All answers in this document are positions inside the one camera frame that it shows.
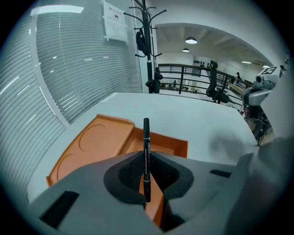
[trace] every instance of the orange compartment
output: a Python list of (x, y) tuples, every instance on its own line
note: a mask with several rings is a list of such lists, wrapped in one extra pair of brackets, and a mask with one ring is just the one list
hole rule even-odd
[[(178, 140), (157, 133), (150, 133), (152, 151), (187, 158), (188, 141)], [(123, 118), (98, 114), (72, 141), (46, 177), (49, 186), (74, 170), (117, 155), (143, 150), (143, 130)], [(151, 202), (146, 213), (159, 226), (163, 210), (163, 193), (151, 177)], [(143, 181), (140, 193), (143, 193)]]

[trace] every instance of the black marker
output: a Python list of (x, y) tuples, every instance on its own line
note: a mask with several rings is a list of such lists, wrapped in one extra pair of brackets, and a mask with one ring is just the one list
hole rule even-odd
[(151, 185), (150, 185), (150, 128), (149, 128), (149, 119), (144, 118), (144, 127), (143, 127), (143, 152), (144, 152), (144, 195), (146, 201), (150, 202), (151, 200)]

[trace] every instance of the window blind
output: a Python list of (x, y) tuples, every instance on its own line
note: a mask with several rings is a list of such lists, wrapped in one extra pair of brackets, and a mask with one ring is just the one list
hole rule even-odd
[(17, 202), (39, 160), (65, 130), (44, 99), (30, 54), (29, 11), (0, 51), (0, 179)]
[[(132, 14), (131, 0), (108, 3)], [(113, 92), (142, 92), (134, 19), (125, 17), (128, 43), (104, 38), (103, 3), (43, 1), (83, 7), (81, 13), (52, 12), (37, 18), (37, 52), (48, 90), (69, 123)]]

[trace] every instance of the coat rack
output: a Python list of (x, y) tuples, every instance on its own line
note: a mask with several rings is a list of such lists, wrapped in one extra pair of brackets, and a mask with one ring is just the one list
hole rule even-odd
[(151, 63), (151, 56), (153, 57), (158, 57), (159, 55), (161, 55), (162, 53), (158, 54), (158, 55), (153, 55), (152, 54), (152, 51), (151, 51), (151, 39), (150, 39), (150, 29), (157, 29), (157, 28), (152, 28), (151, 26), (151, 21), (158, 15), (166, 12), (166, 10), (163, 10), (161, 11), (160, 13), (156, 14), (155, 16), (153, 16), (152, 18), (148, 19), (148, 9), (156, 9), (156, 7), (148, 7), (146, 8), (146, 3), (145, 3), (145, 0), (142, 0), (142, 5), (143, 7), (140, 8), (140, 7), (137, 7), (137, 6), (134, 6), (134, 7), (129, 7), (130, 9), (131, 8), (137, 8), (139, 9), (141, 12), (142, 12), (142, 19), (141, 20), (140, 18), (136, 17), (136, 16), (133, 16), (133, 15), (130, 15), (130, 14), (127, 14), (127, 13), (124, 13), (124, 15), (127, 15), (127, 16), (130, 16), (130, 17), (133, 17), (133, 18), (136, 18), (137, 20), (139, 20), (141, 23), (142, 23), (142, 27), (141, 28), (134, 28), (134, 30), (141, 30), (143, 29), (143, 32), (145, 34), (145, 45), (146, 45), (146, 53), (145, 56), (140, 56), (138, 54), (135, 54), (135, 56), (138, 56), (138, 57), (146, 57), (147, 56), (147, 72), (148, 72), (148, 81), (152, 81), (152, 63)]

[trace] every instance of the office chair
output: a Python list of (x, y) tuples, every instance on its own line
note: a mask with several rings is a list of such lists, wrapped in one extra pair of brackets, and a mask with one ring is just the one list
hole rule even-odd
[(220, 102), (227, 103), (230, 99), (227, 95), (224, 93), (227, 93), (227, 91), (224, 91), (220, 89), (219, 87), (216, 87), (216, 69), (217, 69), (217, 63), (210, 61), (210, 85), (206, 90), (206, 95), (208, 97), (211, 97), (214, 102)]

